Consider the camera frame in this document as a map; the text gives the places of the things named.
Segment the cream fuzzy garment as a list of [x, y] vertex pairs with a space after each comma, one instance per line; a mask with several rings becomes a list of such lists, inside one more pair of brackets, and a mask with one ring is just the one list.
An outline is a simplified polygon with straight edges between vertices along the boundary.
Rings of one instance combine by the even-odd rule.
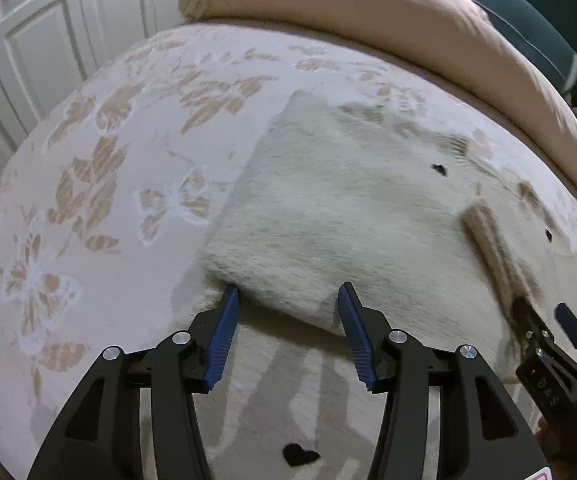
[[471, 342], [511, 374], [525, 298], [552, 333], [577, 315], [577, 254], [524, 181], [459, 134], [381, 105], [296, 92], [260, 139], [200, 257], [257, 304], [336, 332], [339, 285], [424, 344]]

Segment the floral beige bedspread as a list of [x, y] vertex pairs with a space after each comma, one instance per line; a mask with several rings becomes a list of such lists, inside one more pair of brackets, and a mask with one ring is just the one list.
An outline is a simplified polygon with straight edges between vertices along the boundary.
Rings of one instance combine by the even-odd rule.
[[68, 96], [0, 175], [0, 462], [13, 477], [26, 477], [106, 347], [152, 347], [217, 297], [197, 254], [298, 90], [469, 136], [504, 176], [535, 188], [577, 252], [577, 189], [454, 84], [307, 30], [214, 22], [162, 32]]

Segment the white panelled wardrobe doors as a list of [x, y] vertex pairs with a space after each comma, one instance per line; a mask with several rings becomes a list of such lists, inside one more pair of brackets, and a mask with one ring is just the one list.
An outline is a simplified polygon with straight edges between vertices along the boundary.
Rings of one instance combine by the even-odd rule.
[[83, 81], [180, 22], [178, 0], [0, 0], [0, 173]]

